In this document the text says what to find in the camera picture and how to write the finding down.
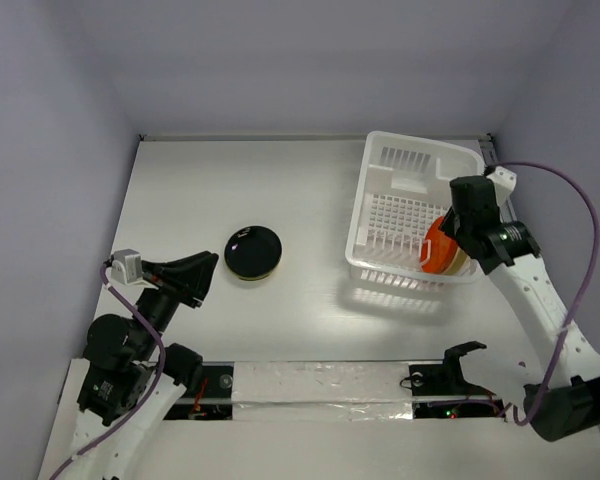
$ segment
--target wall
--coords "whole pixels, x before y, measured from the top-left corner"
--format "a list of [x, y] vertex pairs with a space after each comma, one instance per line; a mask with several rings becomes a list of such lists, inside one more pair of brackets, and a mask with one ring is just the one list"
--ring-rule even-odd
[[0, 0], [0, 479], [37, 476], [137, 145], [65, 3]]
[[[574, 3], [496, 139], [501, 161], [542, 162], [568, 172], [600, 214], [600, 1]], [[549, 274], [570, 301], [591, 249], [591, 220], [566, 184], [518, 171], [516, 212], [544, 247]], [[600, 260], [578, 323], [600, 352]]]
[[73, 0], [142, 133], [484, 133], [570, 0]]

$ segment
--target white plastic basket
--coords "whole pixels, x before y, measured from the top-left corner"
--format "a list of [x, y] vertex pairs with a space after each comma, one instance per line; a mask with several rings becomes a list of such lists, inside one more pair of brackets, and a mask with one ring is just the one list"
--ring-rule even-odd
[[433, 221], [451, 206], [449, 182], [483, 170], [482, 157], [467, 148], [371, 132], [347, 240], [351, 276], [418, 290], [476, 280], [475, 261], [455, 275], [434, 275], [422, 271], [420, 252]]

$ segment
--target purple cable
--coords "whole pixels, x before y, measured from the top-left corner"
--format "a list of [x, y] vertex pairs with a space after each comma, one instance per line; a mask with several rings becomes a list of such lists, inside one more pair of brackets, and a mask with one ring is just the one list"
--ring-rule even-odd
[[[499, 167], [533, 167], [533, 168], [538, 168], [540, 170], [545, 170], [547, 172], [550, 172], [550, 173], [553, 173], [554, 175], [559, 176], [564, 181], [566, 181], [569, 185], [571, 185], [573, 187], [573, 189], [576, 192], [578, 192], [578, 194], [580, 195], [582, 200], [584, 200], [584, 203], [586, 204], [586, 206], [589, 210], [589, 214], [591, 215], [591, 220], [593, 222], [593, 246], [591, 247], [591, 255], [589, 257], [589, 266], [587, 267], [587, 272], [584, 276], [584, 279], [582, 280], [582, 284], [580, 285], [580, 288], [578, 289], [578, 292], [576, 293], [576, 296], [574, 297], [573, 302], [571, 303], [571, 306], [567, 310], [567, 314], [564, 317], [564, 321], [562, 322], [563, 330], [560, 332], [560, 335], [558, 335], [558, 339], [556, 340], [556, 346], [555, 346], [555, 349], [553, 350], [553, 355], [551, 356], [551, 359], [549, 360], [549, 364], [547, 365], [547, 371], [544, 374], [544, 378], [542, 379], [540, 388], [538, 389], [538, 392], [533, 401], [533, 404], [531, 405], [531, 408], [529, 408], [529, 413], [527, 414], [527, 416], [524, 419], [520, 420], [519, 412], [518, 412], [519, 409], [518, 409], [518, 407], [513, 405], [513, 420], [516, 422], [517, 425], [520, 425], [522, 427], [522, 426], [525, 426], [525, 425], [528, 425], [529, 423], [531, 423], [531, 420], [533, 420], [533, 418], [538, 413], [538, 410], [540, 409], [540, 406], [542, 404], [542, 399], [544, 398], [544, 395], [547, 393], [547, 390], [549, 390], [549, 382], [551, 381], [553, 372], [555, 371], [556, 366], [558, 365], [558, 362], [560, 361], [560, 354], [562, 353], [562, 349], [564, 348], [564, 343], [567, 339], [567, 334], [569, 333], [565, 327], [567, 327], [573, 321], [576, 311], [578, 310], [578, 308], [580, 308], [580, 304], [582, 303], [584, 294], [587, 291], [587, 288], [589, 288], [589, 284], [591, 283], [591, 278], [593, 277], [593, 272], [596, 268], [596, 262], [598, 260], [598, 250], [600, 249], [600, 220], [598, 218], [598, 213], [596, 212], [596, 209], [593, 206], [593, 202], [589, 198], [589, 195], [587, 195], [587, 193], [584, 191], [584, 189], [580, 185], [578, 185], [575, 182], [575, 180], [573, 180], [571, 177], [569, 177], [566, 173], [563, 173], [560, 170], [555, 169], [553, 167], [549, 167], [546, 165], [542, 165], [540, 163], [533, 163], [533, 162], [506, 162], [506, 163], [500, 163], [497, 166], [499, 166]], [[485, 402], [486, 402], [486, 400], [472, 400], [470, 398], [467, 398], [465, 400], [455, 401], [452, 403], [454, 405], [457, 405], [457, 404], [462, 404], [462, 403], [485, 403]], [[449, 402], [446, 402], [446, 401], [445, 402], [431, 402], [431, 405], [449, 405]], [[497, 417], [503, 416], [510, 407], [511, 407], [511, 403], [507, 404], [504, 407], [504, 409], [502, 409], [496, 416]]]
[[136, 307], [134, 307], [126, 298], [124, 298], [122, 296], [122, 294], [120, 292], [118, 292], [118, 290], [116, 290], [109, 283], [109, 279], [107, 278], [107, 268], [109, 268], [109, 267], [106, 263], [102, 264], [102, 266], [100, 267], [100, 279], [102, 280], [104, 287], [107, 290], [109, 290], [109, 293], [111, 293], [111, 295], [113, 295], [120, 303], [122, 303], [122, 305], [124, 305], [124, 307], [127, 310], [129, 310], [131, 312], [131, 314], [135, 317], [135, 319], [138, 320], [140, 322], [140, 324], [147, 330], [147, 332], [149, 332], [149, 334], [153, 337], [153, 339], [156, 342], [156, 345], [158, 346], [158, 350], [160, 352], [160, 355], [158, 357], [158, 366], [156, 367], [156, 372], [155, 372], [155, 376], [153, 378], [153, 382], [151, 382], [151, 385], [149, 386], [147, 393], [145, 393], [144, 396], [138, 401], [138, 403], [136, 403], [136, 406], [133, 407], [131, 410], [129, 410], [129, 412], [122, 418], [122, 420], [120, 420], [118, 423], [116, 423], [114, 426], [112, 426], [109, 430], [107, 430], [105, 433], [100, 435], [98, 438], [94, 439], [91, 443], [82, 447], [75, 454], [71, 455], [71, 457], [67, 458], [67, 460], [65, 460], [65, 462], [62, 465], [60, 465], [55, 472], [53, 472], [53, 475], [51, 475], [51, 477], [49, 477], [49, 480], [56, 480], [57, 478], [59, 478], [60, 474], [69, 465], [71, 465], [73, 463], [74, 457], [81, 457], [85, 453], [96, 448], [98, 445], [100, 445], [102, 442], [104, 442], [107, 438], [109, 438], [111, 435], [113, 435], [118, 430], [120, 430], [131, 419], [131, 417], [133, 417], [136, 413], [138, 413], [138, 410], [140, 410], [142, 408], [142, 406], [147, 402], [147, 400], [149, 400], [149, 397], [151, 396], [153, 391], [158, 386], [158, 382], [160, 381], [160, 377], [162, 376], [162, 372], [164, 370], [166, 351], [164, 348], [164, 343], [162, 343], [162, 338], [160, 337], [160, 334], [156, 331], [155, 328], [153, 328], [151, 326], [151, 324], [147, 321], [146, 318], [144, 318], [144, 316], [138, 311], [138, 309]]

